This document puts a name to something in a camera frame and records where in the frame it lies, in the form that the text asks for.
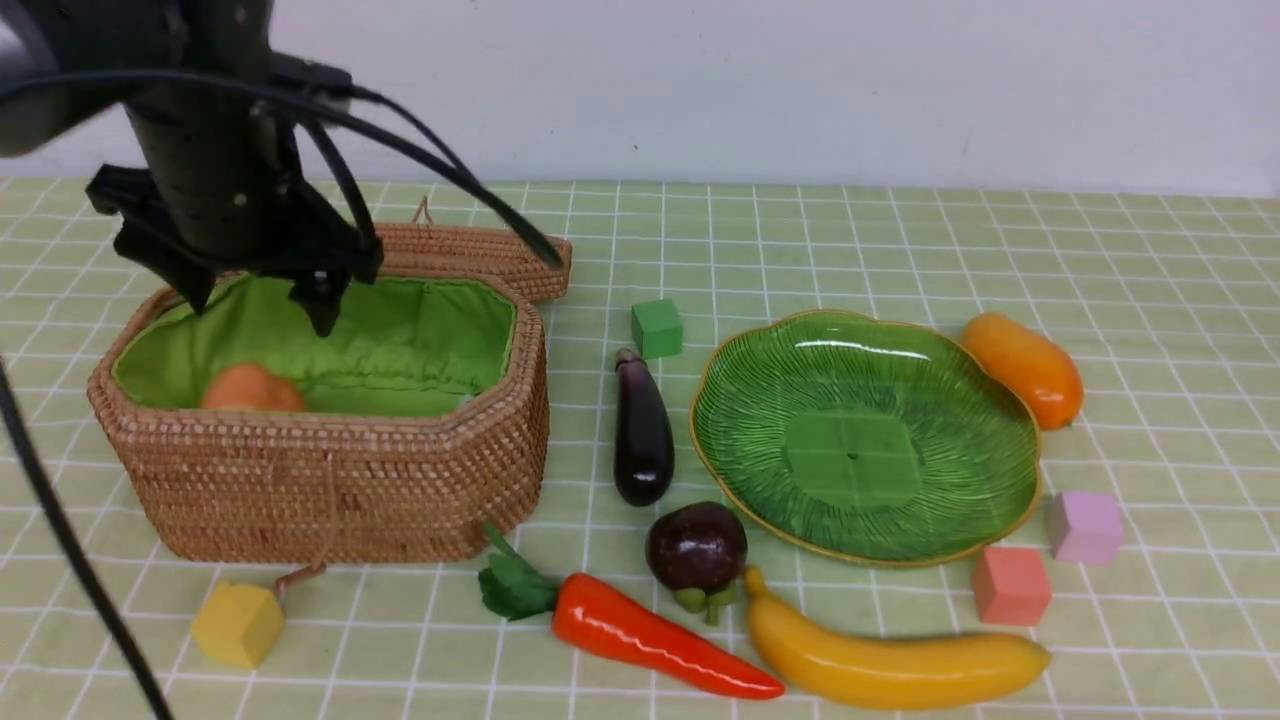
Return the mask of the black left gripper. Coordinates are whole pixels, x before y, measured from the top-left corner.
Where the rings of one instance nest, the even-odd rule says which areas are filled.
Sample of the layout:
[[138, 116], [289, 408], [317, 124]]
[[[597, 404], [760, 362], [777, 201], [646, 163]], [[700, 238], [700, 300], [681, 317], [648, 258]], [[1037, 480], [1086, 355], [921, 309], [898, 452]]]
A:
[[349, 278], [371, 282], [383, 250], [362, 202], [348, 222], [305, 178], [297, 129], [337, 156], [320, 123], [251, 101], [134, 101], [125, 113], [146, 167], [101, 167], [86, 190], [95, 211], [123, 220], [116, 255], [197, 315], [223, 272], [294, 279], [291, 301], [329, 337]]

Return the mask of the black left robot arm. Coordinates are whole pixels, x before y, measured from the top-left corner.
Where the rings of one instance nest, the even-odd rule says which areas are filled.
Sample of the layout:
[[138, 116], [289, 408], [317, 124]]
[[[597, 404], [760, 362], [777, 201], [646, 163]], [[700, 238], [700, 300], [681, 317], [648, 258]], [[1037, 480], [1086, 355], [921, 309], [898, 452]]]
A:
[[113, 106], [142, 168], [100, 167], [86, 193], [119, 215], [120, 258], [202, 313], [220, 275], [289, 281], [319, 336], [383, 251], [349, 168], [307, 109], [347, 109], [347, 70], [274, 51], [270, 1], [5, 1], [3, 156], [20, 158]]

